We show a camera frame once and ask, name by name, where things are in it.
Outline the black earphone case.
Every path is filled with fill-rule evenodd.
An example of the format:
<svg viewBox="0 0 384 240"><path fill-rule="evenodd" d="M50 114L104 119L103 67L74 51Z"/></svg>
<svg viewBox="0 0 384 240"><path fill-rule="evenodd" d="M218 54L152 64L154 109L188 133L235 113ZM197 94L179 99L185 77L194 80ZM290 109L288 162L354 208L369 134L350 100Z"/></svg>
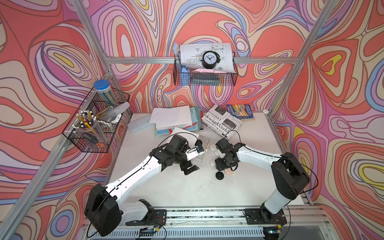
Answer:
<svg viewBox="0 0 384 240"><path fill-rule="evenodd" d="M223 180L224 179L224 173L223 172L216 172L215 177L217 180Z"/></svg>

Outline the white drawer cabinet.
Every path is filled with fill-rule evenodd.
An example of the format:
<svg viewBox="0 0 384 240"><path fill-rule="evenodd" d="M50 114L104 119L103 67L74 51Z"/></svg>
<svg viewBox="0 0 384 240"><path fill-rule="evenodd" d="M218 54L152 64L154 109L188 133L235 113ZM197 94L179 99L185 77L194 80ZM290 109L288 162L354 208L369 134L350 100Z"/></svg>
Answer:
<svg viewBox="0 0 384 240"><path fill-rule="evenodd" d="M199 138L199 134L193 133L184 129L180 128L174 128L171 135L179 135L183 138L185 138L188 141L189 147L192 148L195 146L196 141Z"/></svg>

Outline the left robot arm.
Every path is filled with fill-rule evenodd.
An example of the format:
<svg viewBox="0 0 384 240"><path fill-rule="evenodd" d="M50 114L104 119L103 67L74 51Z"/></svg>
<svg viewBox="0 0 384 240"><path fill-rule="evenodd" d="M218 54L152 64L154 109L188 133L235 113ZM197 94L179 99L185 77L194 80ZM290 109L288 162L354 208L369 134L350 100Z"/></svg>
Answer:
<svg viewBox="0 0 384 240"><path fill-rule="evenodd" d="M101 237L109 235L124 220L145 221L152 208L150 204L139 200L132 207L125 208L123 203L138 187L167 167L178 164L185 175L199 169L191 160L205 152L203 143L195 137L194 147L190 148L187 136L188 133L170 135L170 142L162 141L142 163L123 177L106 186L97 184L91 189L84 214L97 234Z"/></svg>

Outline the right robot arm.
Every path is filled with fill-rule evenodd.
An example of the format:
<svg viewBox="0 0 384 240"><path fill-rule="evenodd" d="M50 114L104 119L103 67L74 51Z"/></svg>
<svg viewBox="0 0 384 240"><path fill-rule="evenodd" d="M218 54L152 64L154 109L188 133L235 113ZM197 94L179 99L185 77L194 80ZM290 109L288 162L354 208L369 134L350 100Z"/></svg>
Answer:
<svg viewBox="0 0 384 240"><path fill-rule="evenodd" d="M237 168L239 163L249 163L272 173L276 189L261 207L256 209L256 215L250 215L262 223L272 224L273 217L281 216L283 207L295 200L311 181L303 165L292 153L266 153L244 143L233 145L226 139L219 140L216 149L219 153L219 157L215 159L218 171Z"/></svg>

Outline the clear plastic drawer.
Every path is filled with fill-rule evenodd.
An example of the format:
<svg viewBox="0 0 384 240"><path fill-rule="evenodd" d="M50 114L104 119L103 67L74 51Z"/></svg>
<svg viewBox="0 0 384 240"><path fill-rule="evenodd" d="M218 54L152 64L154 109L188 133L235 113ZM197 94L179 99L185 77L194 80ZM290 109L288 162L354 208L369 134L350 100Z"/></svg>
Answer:
<svg viewBox="0 0 384 240"><path fill-rule="evenodd" d="M199 155L193 159L194 161L196 161L198 163L203 162L203 158L205 156L205 153L207 153L210 149L209 141L210 141L210 138L199 135L198 139L195 141L195 144L194 144L194 148L196 148L198 150Z"/></svg>

